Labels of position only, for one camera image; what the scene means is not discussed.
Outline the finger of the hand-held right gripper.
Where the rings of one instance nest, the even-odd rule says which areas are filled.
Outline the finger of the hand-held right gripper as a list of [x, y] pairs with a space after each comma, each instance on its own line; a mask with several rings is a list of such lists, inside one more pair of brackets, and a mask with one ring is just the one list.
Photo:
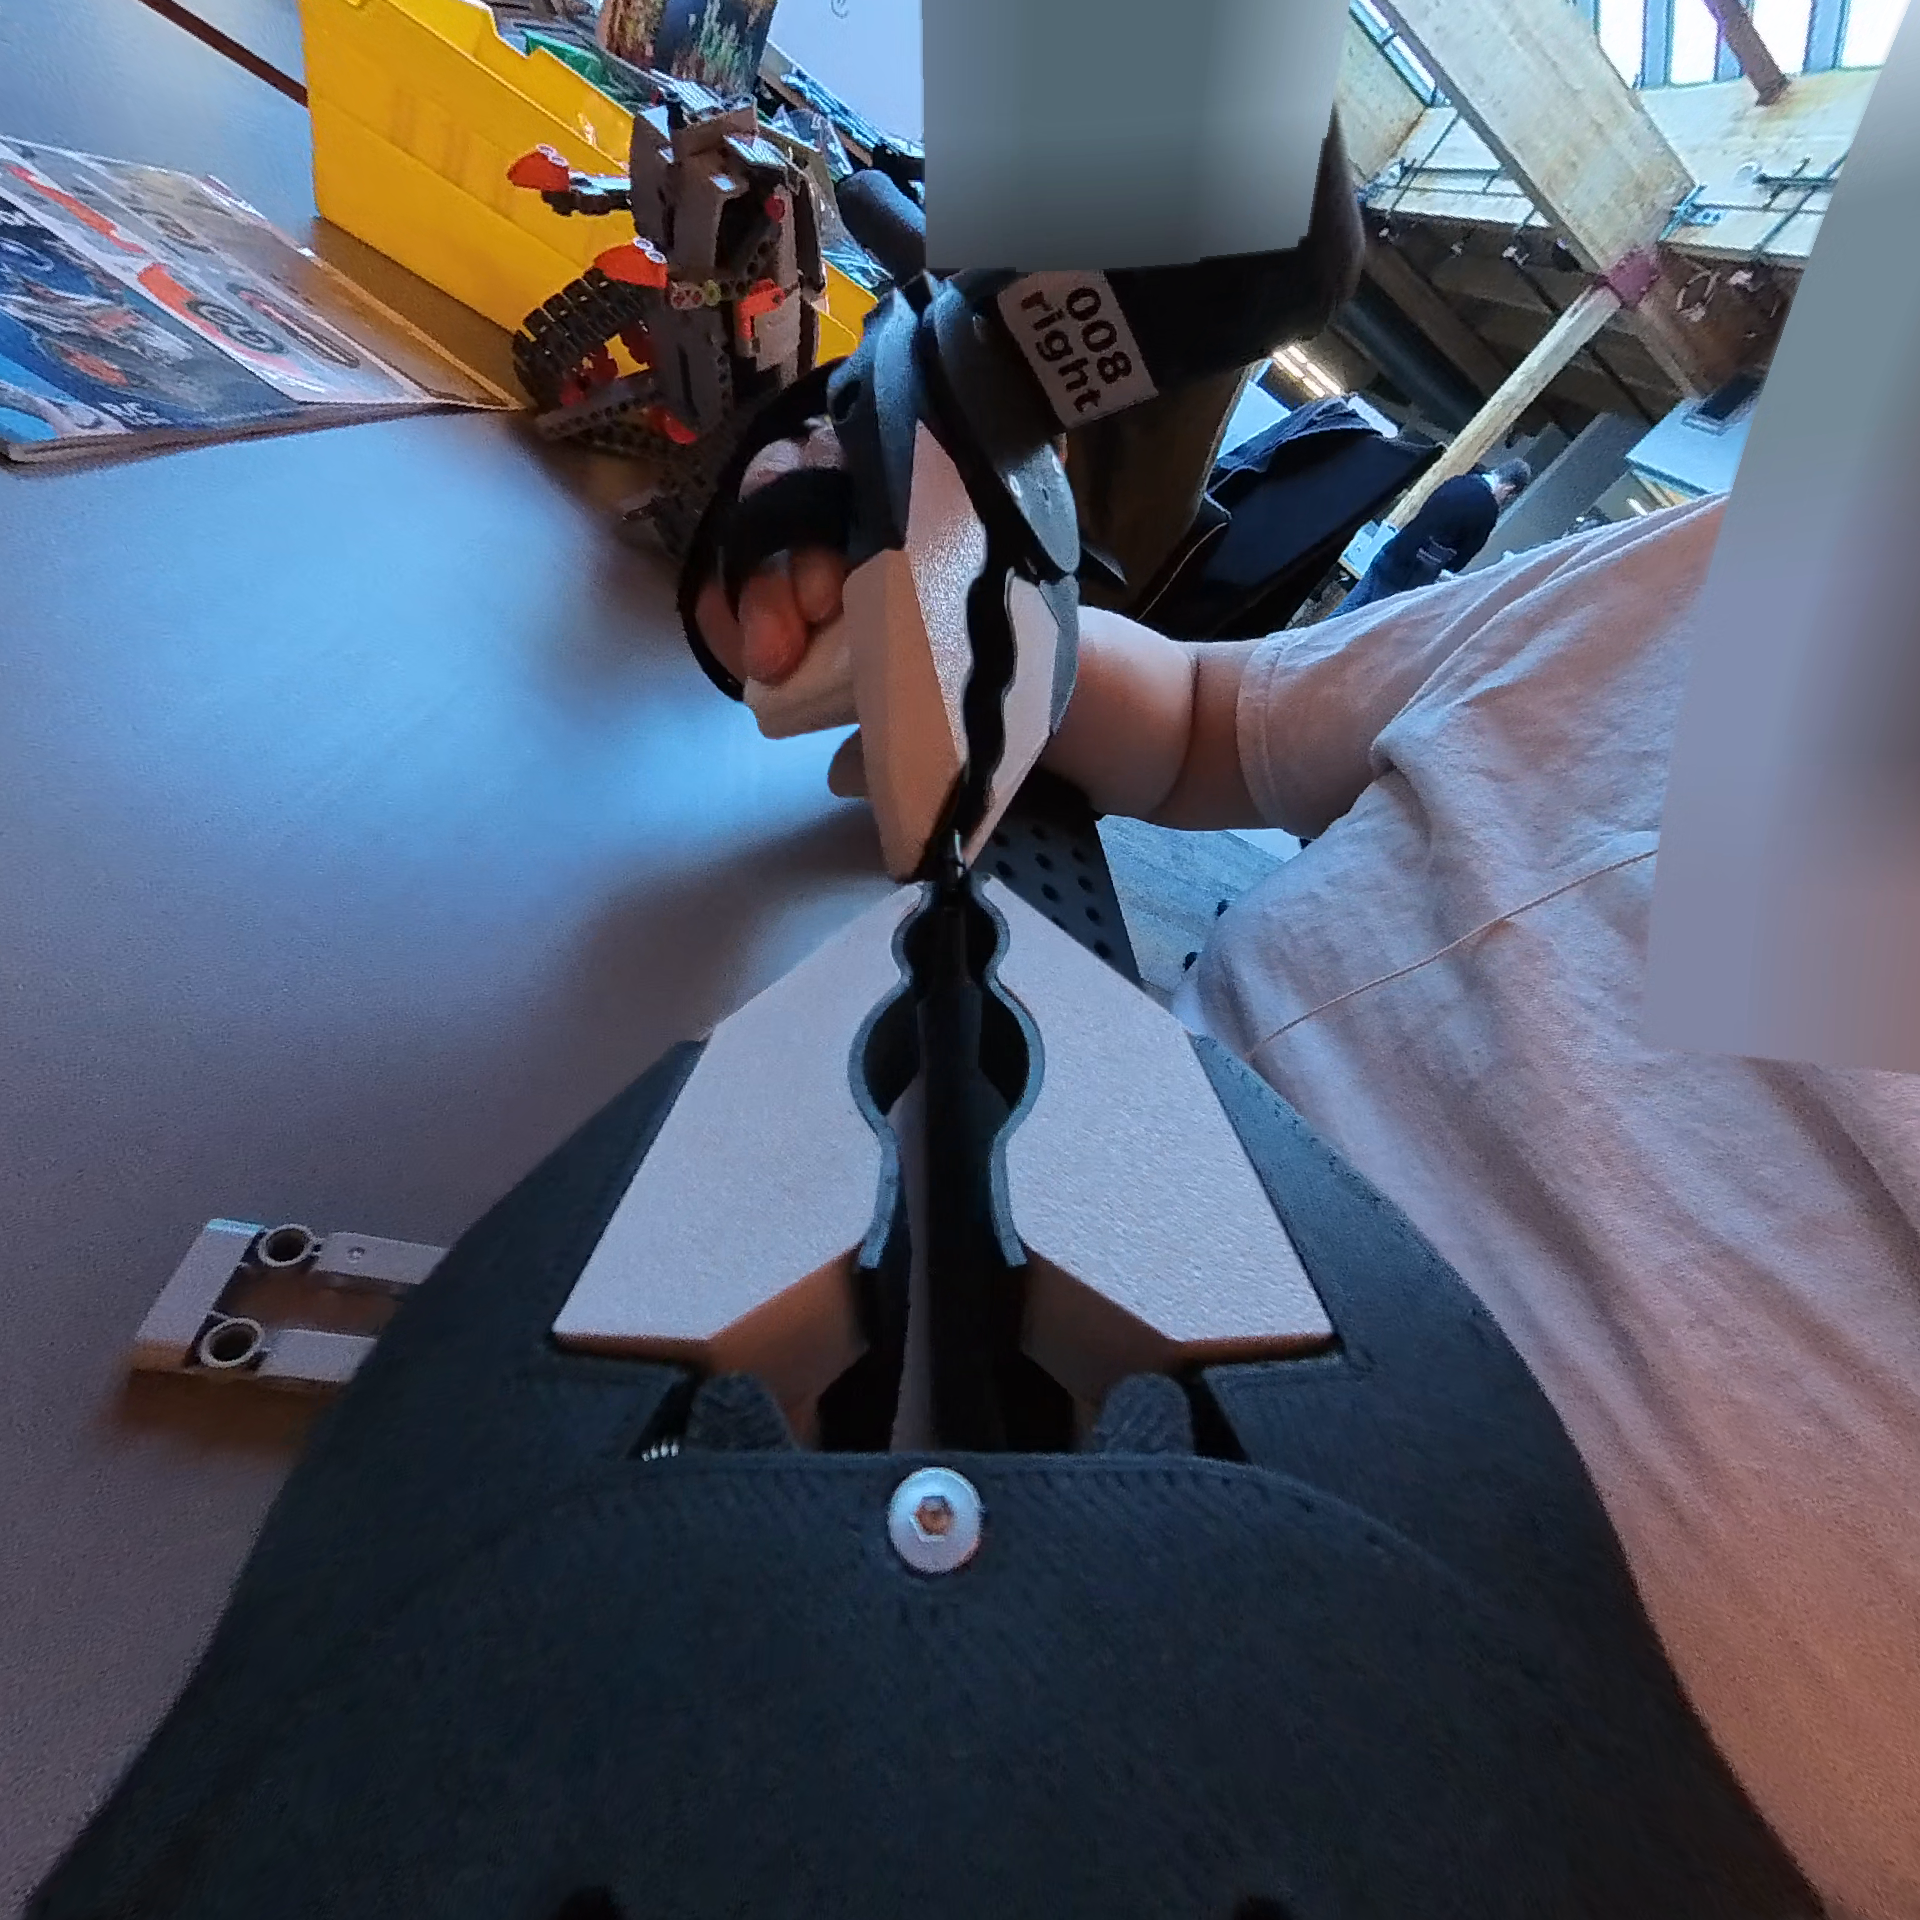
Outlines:
[[975, 774], [966, 601], [985, 567], [989, 538], [966, 483], [917, 423], [904, 545], [852, 567], [843, 585], [866, 795], [897, 883], [918, 879], [952, 821], [983, 809], [963, 795]]
[[966, 769], [957, 800], [963, 866], [985, 858], [1009, 800], [1062, 725], [1075, 684], [1075, 581], [983, 581], [966, 600], [975, 646], [963, 692]]

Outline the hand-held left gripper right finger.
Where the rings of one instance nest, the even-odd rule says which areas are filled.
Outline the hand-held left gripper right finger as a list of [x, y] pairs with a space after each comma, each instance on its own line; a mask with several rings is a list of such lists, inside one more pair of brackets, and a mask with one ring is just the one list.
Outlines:
[[1126, 1377], [1306, 1356], [1333, 1321], [1194, 1036], [1000, 879], [1029, 1091], [1005, 1139], [1023, 1352], [1084, 1427]]

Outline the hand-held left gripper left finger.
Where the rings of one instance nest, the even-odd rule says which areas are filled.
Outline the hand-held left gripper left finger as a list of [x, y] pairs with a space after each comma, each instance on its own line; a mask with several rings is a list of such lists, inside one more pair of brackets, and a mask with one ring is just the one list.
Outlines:
[[562, 1352], [754, 1377], [805, 1446], [837, 1383], [877, 1360], [880, 1414], [852, 1427], [885, 1438], [917, 911], [923, 886], [890, 889], [711, 1028], [549, 1321]]

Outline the black toy axle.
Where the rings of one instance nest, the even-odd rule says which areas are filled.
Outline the black toy axle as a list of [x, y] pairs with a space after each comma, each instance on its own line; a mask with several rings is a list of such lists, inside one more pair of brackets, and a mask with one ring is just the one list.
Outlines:
[[907, 940], [923, 1063], [923, 1334], [932, 1423], [941, 1448], [1000, 1438], [985, 1279], [985, 1163], [978, 1148], [978, 990], [970, 893], [957, 831], [932, 867]]

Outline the grey toy block frame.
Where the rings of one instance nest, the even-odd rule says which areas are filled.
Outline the grey toy block frame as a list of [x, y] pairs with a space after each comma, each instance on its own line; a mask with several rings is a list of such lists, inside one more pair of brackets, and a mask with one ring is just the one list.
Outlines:
[[212, 1220], [142, 1319], [131, 1367], [333, 1393], [441, 1254], [424, 1242]]

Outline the person's right forearm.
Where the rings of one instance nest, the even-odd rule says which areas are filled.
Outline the person's right forearm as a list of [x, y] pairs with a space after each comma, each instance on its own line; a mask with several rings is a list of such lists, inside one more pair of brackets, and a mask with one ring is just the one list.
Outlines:
[[1236, 691], [1256, 651], [1256, 640], [1177, 643], [1086, 608], [1071, 697], [1041, 768], [1107, 816], [1259, 828], [1236, 747]]

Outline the grey desk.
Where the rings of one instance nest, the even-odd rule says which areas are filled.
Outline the grey desk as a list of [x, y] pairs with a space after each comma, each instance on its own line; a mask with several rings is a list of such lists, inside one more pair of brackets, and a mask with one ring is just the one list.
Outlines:
[[3, 475], [3, 1914], [317, 1401], [127, 1378], [204, 1214], [452, 1242], [873, 879], [495, 415]]

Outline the person's right hand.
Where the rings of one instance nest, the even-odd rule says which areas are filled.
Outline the person's right hand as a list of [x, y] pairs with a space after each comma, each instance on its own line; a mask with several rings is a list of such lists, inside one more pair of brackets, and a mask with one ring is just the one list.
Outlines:
[[805, 663], [843, 617], [849, 562], [827, 546], [787, 546], [758, 562], [732, 600], [732, 673], [754, 729], [776, 743], [824, 732], [827, 667]]

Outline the black perforated panel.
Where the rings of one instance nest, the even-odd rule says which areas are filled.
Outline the black perforated panel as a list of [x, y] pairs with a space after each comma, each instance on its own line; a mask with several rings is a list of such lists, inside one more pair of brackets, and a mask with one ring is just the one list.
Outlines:
[[1052, 803], [1048, 795], [1023, 795], [994, 828], [978, 858], [978, 877], [997, 879], [1113, 973], [1141, 987], [1093, 821], [1098, 815], [1079, 800]]

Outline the toy robot model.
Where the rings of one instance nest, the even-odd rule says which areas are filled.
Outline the toy robot model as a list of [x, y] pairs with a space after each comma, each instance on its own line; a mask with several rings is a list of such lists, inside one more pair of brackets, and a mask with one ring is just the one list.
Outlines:
[[682, 557], [744, 420], [815, 368], [827, 274], [811, 175], [748, 97], [664, 81], [626, 175], [535, 147], [507, 179], [554, 215], [633, 224], [526, 312], [514, 374], [549, 440], [650, 468], [621, 519]]

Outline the dark jacket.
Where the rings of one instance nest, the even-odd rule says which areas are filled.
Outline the dark jacket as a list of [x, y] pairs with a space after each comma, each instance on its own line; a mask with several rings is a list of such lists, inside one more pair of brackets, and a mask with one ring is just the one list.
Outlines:
[[1265, 426], [1216, 462], [1194, 546], [1157, 601], [1162, 626], [1194, 643], [1288, 626], [1355, 534], [1436, 457], [1436, 440], [1378, 433], [1340, 398]]

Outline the person in white shirt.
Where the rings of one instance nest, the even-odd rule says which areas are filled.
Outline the person in white shirt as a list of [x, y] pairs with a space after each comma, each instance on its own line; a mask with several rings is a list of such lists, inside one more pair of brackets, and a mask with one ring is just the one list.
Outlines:
[[1194, 792], [1310, 843], [1183, 1010], [1484, 1300], [1829, 1909], [1916, 1917], [1916, 1077], [1642, 1036], [1718, 519], [1189, 667]]

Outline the yellow box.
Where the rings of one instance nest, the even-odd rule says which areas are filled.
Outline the yellow box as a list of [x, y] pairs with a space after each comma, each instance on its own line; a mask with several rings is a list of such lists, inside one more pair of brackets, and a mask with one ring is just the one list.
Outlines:
[[770, 3], [300, 3], [324, 224], [519, 327], [664, 215], [554, 210], [507, 179], [531, 148], [624, 179], [664, 143], [654, 76], [758, 76]]

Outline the blue toy box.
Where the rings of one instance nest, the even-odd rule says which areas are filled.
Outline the blue toy box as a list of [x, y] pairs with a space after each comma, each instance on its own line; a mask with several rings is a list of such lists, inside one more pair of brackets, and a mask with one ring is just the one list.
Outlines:
[[3, 458], [514, 398], [222, 181], [3, 138]]

